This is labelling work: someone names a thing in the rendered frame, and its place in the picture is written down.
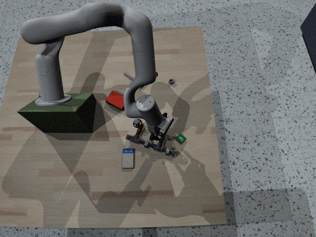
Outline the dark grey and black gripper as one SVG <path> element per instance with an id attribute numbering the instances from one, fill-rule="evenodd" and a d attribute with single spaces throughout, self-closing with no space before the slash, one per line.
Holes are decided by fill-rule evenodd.
<path id="1" fill-rule="evenodd" d="M 167 118 L 167 113 L 165 112 L 163 115 L 163 117 L 166 117 Z M 150 138 L 149 140 L 153 141 L 153 140 L 158 140 L 160 141 L 160 139 L 158 138 L 158 135 L 160 134 L 160 128 L 156 127 L 156 126 L 150 126 L 147 124 L 147 128 L 150 132 Z"/>

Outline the red box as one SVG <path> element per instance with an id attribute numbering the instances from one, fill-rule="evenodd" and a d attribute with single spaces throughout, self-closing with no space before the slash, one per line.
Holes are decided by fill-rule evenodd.
<path id="1" fill-rule="evenodd" d="M 109 94 L 109 96 L 107 97 L 107 99 L 105 101 L 106 101 L 106 103 L 118 108 L 121 111 L 124 110 L 123 95 L 121 95 L 113 90 Z"/>

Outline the dark grey cylinder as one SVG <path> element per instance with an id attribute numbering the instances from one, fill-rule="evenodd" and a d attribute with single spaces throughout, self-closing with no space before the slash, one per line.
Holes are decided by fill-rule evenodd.
<path id="1" fill-rule="evenodd" d="M 134 122 L 135 125 L 139 125 L 140 124 L 138 119 L 135 119 L 133 122 Z"/>

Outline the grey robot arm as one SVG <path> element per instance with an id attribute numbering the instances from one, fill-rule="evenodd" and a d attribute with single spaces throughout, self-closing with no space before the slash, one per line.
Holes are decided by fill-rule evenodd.
<path id="1" fill-rule="evenodd" d="M 174 118 L 163 117 L 151 95 L 143 95 L 135 101 L 136 90 L 156 80 L 152 24 L 144 13 L 120 3 L 92 2 L 72 12 L 34 18 L 23 23 L 21 36 L 24 41 L 29 44 L 44 43 L 35 57 L 40 89 L 35 104 L 56 106 L 71 100 L 71 96 L 63 91 L 59 63 L 65 36 L 110 26 L 124 28 L 132 41 L 135 78 L 124 93 L 126 116 L 144 119 L 148 125 L 160 128 L 160 133 L 165 135 Z"/>

